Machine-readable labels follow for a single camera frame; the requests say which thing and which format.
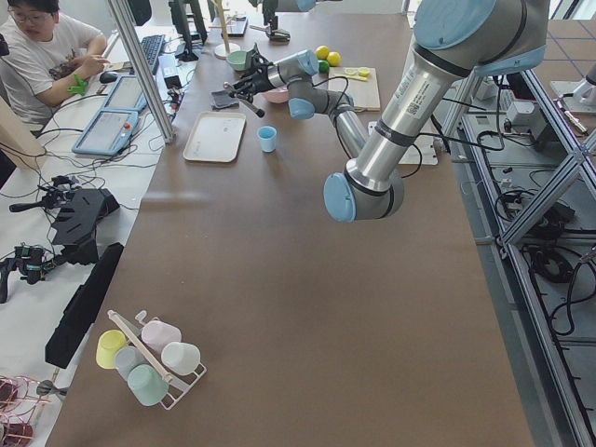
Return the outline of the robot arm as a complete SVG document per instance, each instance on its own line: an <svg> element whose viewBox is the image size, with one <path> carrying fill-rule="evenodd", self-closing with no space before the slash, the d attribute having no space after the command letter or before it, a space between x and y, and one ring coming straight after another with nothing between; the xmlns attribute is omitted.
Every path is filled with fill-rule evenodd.
<svg viewBox="0 0 596 447"><path fill-rule="evenodd" d="M507 75L544 58L547 1L423 1L410 45L413 62L374 130L367 131L353 100L316 88L318 59L311 50L269 61L253 48L249 70L224 90L247 106L254 95L287 87L290 115L327 115L350 158L323 187L327 212L338 222L382 219L400 207L404 186L395 169L453 82L478 75Z"/></svg>
<svg viewBox="0 0 596 447"><path fill-rule="evenodd" d="M269 25L278 11L281 12L307 12L324 0L263 0L256 5L262 8L264 25Z"/></svg>

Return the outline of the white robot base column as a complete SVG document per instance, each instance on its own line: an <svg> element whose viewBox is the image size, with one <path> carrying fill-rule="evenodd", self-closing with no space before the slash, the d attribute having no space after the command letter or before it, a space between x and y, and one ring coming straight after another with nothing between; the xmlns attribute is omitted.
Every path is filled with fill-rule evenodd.
<svg viewBox="0 0 596 447"><path fill-rule="evenodd" d="M435 166L438 163L435 138L432 135L419 136L400 160L401 165Z"/></svg>

